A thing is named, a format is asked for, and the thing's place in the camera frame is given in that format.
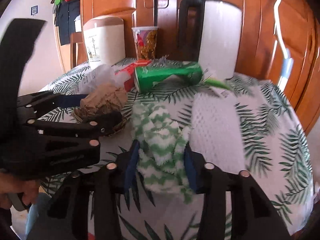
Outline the person's left hand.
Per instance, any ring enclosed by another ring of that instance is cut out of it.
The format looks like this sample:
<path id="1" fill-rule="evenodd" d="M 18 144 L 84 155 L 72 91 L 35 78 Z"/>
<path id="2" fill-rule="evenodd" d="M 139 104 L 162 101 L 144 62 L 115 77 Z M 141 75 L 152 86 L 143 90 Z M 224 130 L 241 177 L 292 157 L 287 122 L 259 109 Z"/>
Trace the person's left hand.
<path id="1" fill-rule="evenodd" d="M 23 181 L 8 173 L 1 173 L 1 208 L 10 209 L 12 202 L 9 193 L 23 193 L 24 205 L 34 204 L 39 194 L 40 182 L 38 180 Z"/>

